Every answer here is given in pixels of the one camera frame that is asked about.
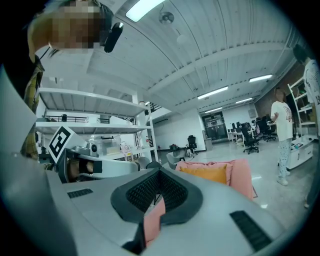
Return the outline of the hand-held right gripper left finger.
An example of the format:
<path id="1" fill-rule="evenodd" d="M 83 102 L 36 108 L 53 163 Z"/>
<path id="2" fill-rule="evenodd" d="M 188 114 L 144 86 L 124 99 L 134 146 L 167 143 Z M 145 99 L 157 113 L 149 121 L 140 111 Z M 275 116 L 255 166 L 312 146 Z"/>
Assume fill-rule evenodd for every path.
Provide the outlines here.
<path id="1" fill-rule="evenodd" d="M 152 246 L 136 255 L 122 246 L 134 239 L 138 225 L 122 220 L 111 204 L 119 186 L 148 173 L 142 170 L 101 180 L 62 183 L 47 172 L 54 203 L 71 230 L 77 256 L 158 256 Z"/>

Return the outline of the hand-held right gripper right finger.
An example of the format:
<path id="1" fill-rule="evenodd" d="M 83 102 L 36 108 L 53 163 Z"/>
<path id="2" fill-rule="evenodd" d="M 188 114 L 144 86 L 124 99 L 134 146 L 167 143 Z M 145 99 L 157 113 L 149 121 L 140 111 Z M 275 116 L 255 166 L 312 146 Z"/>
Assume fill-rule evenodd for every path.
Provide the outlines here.
<path id="1" fill-rule="evenodd" d="M 169 171 L 197 186 L 203 200 L 187 222 L 161 225 L 147 256 L 251 256 L 269 246 L 284 227 L 235 189 L 179 171 Z"/>

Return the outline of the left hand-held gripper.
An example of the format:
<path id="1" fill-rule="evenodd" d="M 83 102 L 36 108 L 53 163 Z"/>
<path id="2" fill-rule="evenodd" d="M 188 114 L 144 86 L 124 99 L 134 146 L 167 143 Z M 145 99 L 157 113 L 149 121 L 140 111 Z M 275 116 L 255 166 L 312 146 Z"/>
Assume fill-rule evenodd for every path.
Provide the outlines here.
<path id="1" fill-rule="evenodd" d="M 93 177 L 99 174 L 100 178 L 112 178 L 136 173 L 140 165 L 132 161 L 103 160 L 99 159 L 97 146 L 85 141 L 67 126 L 60 126 L 53 135 L 49 146 L 49 154 L 54 163 L 54 170 L 58 173 L 62 183 L 69 182 L 67 176 L 67 163 L 69 160 L 87 160 L 93 162 L 93 173 L 80 173 L 80 176 Z"/>

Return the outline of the orange cushion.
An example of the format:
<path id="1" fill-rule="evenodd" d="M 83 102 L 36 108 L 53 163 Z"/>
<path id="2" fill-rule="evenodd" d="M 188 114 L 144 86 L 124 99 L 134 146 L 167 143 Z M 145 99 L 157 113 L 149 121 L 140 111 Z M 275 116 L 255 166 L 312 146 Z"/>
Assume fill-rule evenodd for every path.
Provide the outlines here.
<path id="1" fill-rule="evenodd" d="M 229 163 L 222 163 L 202 168 L 180 167 L 179 170 L 186 174 L 194 175 L 196 177 L 200 177 L 206 180 L 218 182 L 229 186 L 231 183 L 232 167 L 233 166 Z"/>

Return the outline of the person's left hand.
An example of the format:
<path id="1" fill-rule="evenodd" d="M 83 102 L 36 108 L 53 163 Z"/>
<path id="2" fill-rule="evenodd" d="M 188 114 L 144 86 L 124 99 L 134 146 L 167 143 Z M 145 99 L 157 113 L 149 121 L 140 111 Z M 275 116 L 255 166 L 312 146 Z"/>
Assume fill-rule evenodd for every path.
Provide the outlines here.
<path id="1" fill-rule="evenodd" d="M 75 182 L 80 173 L 92 174 L 94 163 L 86 159 L 71 159 L 67 162 L 67 177 L 69 182 Z"/>

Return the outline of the grey shell chair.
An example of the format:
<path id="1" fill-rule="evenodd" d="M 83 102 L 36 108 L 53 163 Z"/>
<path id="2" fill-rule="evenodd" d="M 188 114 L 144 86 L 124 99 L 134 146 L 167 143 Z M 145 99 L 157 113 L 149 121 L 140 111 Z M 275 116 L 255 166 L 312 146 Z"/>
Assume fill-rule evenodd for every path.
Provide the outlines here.
<path id="1" fill-rule="evenodd" d="M 139 164 L 140 169 L 146 169 L 147 165 L 151 162 L 147 157 L 139 157 L 136 162 Z"/>

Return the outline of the clear lidded storage box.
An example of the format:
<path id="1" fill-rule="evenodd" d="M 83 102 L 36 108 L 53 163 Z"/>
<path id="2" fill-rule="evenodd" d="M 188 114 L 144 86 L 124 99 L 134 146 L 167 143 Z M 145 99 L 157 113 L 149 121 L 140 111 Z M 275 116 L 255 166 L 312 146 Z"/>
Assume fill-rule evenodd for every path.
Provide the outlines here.
<path id="1" fill-rule="evenodd" d="M 121 138 L 116 135 L 92 135 L 89 141 L 96 145 L 99 156 L 109 156 L 120 153 Z"/>

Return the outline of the white tub chair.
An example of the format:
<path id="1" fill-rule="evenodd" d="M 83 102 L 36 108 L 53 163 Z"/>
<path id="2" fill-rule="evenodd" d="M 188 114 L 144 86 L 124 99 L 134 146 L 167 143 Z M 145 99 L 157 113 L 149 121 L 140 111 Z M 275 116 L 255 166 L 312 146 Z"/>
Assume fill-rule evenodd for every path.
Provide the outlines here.
<path id="1" fill-rule="evenodd" d="M 169 167 L 172 169 L 172 170 L 175 170 L 176 167 L 177 167 L 177 164 L 181 161 L 185 162 L 185 157 L 183 155 L 174 155 L 173 152 L 168 152 L 166 154 L 166 157 L 167 157 L 167 161 L 168 161 L 168 164 L 169 164 Z"/>

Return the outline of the black office chair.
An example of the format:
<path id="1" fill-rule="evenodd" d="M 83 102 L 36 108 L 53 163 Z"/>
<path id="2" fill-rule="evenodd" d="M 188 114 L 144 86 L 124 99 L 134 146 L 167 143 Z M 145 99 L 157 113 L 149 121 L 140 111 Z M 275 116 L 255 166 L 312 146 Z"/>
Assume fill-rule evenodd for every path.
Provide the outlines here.
<path id="1" fill-rule="evenodd" d="M 194 154 L 197 155 L 198 153 L 196 152 L 197 149 L 197 143 L 196 143 L 196 137 L 193 135 L 189 135 L 188 138 L 188 149 Z"/>
<path id="2" fill-rule="evenodd" d="M 251 134 L 249 134 L 248 129 L 244 124 L 241 125 L 241 132 L 244 137 L 243 144 L 245 148 L 243 152 L 244 153 L 247 152 L 248 155 L 253 151 L 259 153 L 260 152 L 258 147 L 259 141 L 255 137 L 253 137 Z"/>
<path id="3" fill-rule="evenodd" d="M 265 119 L 258 120 L 257 125 L 260 130 L 260 140 L 264 140 L 265 142 L 276 140 L 274 125 L 268 125 Z"/>

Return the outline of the row of office desks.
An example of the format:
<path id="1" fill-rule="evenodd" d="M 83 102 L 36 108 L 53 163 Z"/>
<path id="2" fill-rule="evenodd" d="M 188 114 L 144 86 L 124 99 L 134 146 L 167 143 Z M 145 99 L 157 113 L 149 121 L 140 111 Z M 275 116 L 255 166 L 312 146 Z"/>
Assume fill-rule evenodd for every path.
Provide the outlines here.
<path id="1" fill-rule="evenodd" d="M 228 140 L 235 142 L 237 146 L 242 146 L 244 147 L 244 141 L 245 141 L 245 136 L 242 133 L 242 128 L 245 128 L 248 132 L 249 135 L 253 137 L 254 135 L 254 129 L 251 127 L 251 125 L 248 122 L 245 123 L 232 123 L 231 124 L 231 129 L 227 130 L 227 136 Z"/>

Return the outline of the black framed glass door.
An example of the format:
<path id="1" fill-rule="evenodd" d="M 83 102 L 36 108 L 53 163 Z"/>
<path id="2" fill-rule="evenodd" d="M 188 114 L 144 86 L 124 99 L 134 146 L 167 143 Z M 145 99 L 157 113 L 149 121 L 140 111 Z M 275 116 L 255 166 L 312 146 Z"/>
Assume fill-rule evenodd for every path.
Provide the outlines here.
<path id="1" fill-rule="evenodd" d="M 221 111 L 204 115 L 202 121 L 206 136 L 212 141 L 222 140 L 227 137 L 225 121 Z"/>

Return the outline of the white low cabinet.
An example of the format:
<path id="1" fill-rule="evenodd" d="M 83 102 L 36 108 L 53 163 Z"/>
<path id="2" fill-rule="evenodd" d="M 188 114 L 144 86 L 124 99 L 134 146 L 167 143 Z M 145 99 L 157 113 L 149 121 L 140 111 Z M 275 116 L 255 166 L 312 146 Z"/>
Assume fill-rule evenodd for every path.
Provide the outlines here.
<path id="1" fill-rule="evenodd" d="M 286 168 L 292 170 L 313 157 L 313 140 L 311 135 L 303 135 L 291 142 L 290 154 Z"/>

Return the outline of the person's torso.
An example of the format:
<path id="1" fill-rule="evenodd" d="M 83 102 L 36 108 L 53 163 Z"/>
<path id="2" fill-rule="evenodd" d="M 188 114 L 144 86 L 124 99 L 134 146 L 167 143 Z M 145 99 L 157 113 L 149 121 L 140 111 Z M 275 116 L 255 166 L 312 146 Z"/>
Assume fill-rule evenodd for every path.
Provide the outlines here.
<path id="1" fill-rule="evenodd" d="M 37 108 L 44 68 L 27 51 L 3 55 L 0 67 L 0 151 L 39 160 L 36 143 Z"/>

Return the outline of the white bookshelf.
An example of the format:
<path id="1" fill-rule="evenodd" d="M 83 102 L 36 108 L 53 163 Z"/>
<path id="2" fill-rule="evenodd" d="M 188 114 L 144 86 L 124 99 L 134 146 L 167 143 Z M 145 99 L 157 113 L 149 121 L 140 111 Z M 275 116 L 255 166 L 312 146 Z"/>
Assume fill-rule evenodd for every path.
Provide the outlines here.
<path id="1" fill-rule="evenodd" d="M 317 140 L 316 114 L 309 101 L 303 77 L 292 84 L 288 84 L 288 89 L 293 99 L 296 114 L 294 114 L 294 129 L 296 137 L 302 141 L 311 142 Z"/>

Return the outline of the round ceiling fixture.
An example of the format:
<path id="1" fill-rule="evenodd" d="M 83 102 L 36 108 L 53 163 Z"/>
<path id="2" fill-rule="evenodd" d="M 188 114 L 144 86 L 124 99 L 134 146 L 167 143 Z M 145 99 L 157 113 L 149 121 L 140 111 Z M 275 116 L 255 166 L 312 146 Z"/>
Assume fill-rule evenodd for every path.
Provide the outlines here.
<path id="1" fill-rule="evenodd" d="M 172 24 L 175 20 L 175 17 L 171 12 L 164 11 L 159 14 L 158 20 L 161 24 Z"/>

